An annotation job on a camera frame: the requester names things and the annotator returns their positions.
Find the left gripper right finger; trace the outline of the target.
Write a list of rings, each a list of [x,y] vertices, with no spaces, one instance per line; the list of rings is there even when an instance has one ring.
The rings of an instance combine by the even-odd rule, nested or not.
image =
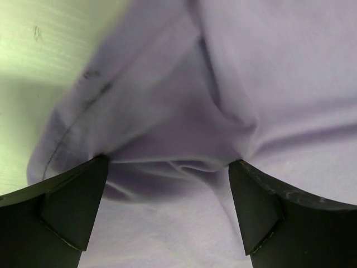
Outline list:
[[[355,267],[356,206],[271,177],[249,163],[229,165],[244,251],[254,267]]]

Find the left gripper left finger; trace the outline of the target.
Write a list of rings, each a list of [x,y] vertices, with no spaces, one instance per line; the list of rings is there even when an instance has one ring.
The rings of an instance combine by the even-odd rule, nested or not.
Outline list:
[[[1,196],[1,267],[77,267],[108,175],[100,155]]]

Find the purple t shirt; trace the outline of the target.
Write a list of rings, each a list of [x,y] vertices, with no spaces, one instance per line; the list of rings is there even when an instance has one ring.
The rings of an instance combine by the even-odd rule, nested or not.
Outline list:
[[[228,165],[356,203],[355,1],[134,1],[55,106],[30,184],[99,154],[80,267],[242,267]]]

